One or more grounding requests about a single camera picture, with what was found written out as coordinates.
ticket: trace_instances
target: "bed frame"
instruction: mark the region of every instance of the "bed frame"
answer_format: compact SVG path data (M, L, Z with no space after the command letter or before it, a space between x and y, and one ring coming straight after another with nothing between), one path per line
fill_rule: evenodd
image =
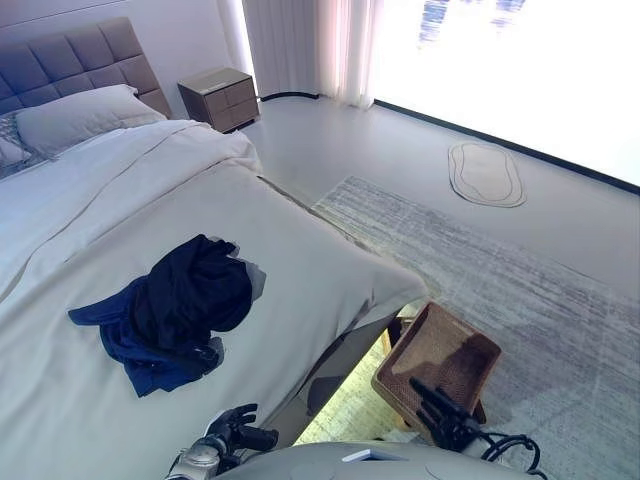
M0 114L121 83L136 87L141 101L170 116L156 76L125 17L0 48ZM304 382L264 422L279 430L279 447L298 438L394 318L395 314L347 331L324 352Z

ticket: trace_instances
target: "tufted headboard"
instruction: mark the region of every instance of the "tufted headboard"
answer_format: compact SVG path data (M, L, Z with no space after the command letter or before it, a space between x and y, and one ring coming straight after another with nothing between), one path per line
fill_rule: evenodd
M171 110L126 17L0 47L0 114L126 83L167 117Z

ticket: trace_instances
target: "oval bath mat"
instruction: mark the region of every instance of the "oval bath mat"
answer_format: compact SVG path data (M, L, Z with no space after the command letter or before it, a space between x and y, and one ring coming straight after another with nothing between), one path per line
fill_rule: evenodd
M495 145L453 145L449 149L449 180L458 195L480 205L509 208L526 200L511 153Z

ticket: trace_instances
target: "pillow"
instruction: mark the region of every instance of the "pillow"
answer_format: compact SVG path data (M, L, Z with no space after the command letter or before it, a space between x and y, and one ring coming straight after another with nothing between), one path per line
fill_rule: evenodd
M32 150L52 157L101 133L167 119L135 93L128 85L113 85L26 108L16 114L18 133Z
M25 150L18 135L16 112L0 116L0 178L31 167L43 161Z
M0 166L6 167L14 163L28 160L31 154L26 150L7 142L4 138L0 138Z

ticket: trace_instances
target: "nightstand drawer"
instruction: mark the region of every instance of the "nightstand drawer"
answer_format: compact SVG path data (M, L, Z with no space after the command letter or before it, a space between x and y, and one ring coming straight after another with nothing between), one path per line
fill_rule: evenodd
M204 97L210 112L218 113L229 108L231 104L227 103L227 97L224 92L224 90L220 90Z
M225 110L224 112L218 112L213 118L213 128L219 132L226 132L231 130L237 124L233 121L231 116L231 110Z
M256 96L253 90L253 82L250 78L225 88L224 92L229 106L237 105Z
M233 120L234 126L248 122L257 117L259 113L255 98L231 107L229 110L231 111L231 120Z

